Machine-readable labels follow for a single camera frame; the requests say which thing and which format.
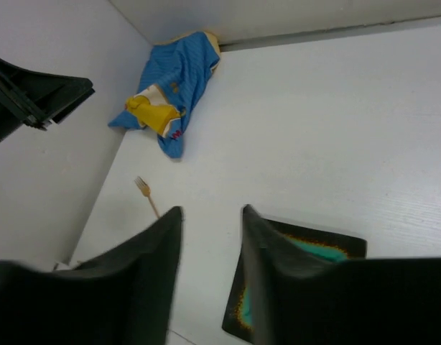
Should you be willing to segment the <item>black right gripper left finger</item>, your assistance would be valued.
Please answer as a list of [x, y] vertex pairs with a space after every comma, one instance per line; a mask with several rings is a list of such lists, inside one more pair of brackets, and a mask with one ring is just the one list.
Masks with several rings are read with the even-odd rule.
[[183, 213], [71, 270], [0, 260], [0, 344], [164, 344]]

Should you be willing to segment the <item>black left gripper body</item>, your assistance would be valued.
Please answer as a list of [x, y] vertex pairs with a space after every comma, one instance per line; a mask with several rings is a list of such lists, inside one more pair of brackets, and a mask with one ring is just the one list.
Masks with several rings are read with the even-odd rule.
[[0, 143], [25, 125], [45, 131], [95, 93], [87, 78], [27, 70], [0, 58]]

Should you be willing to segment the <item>blue pikachu cloth napkin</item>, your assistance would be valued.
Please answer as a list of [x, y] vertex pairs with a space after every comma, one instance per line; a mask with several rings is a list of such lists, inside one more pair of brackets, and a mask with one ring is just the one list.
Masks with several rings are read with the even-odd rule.
[[141, 74], [136, 94], [109, 123], [123, 129], [149, 128], [171, 159], [183, 153], [183, 135], [193, 109], [221, 61], [218, 39], [193, 32], [155, 45]]

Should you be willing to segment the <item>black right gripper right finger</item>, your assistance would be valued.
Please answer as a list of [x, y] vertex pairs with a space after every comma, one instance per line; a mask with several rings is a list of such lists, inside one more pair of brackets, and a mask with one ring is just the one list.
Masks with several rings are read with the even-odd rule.
[[254, 344], [441, 344], [441, 257], [331, 262], [249, 205], [241, 251]]

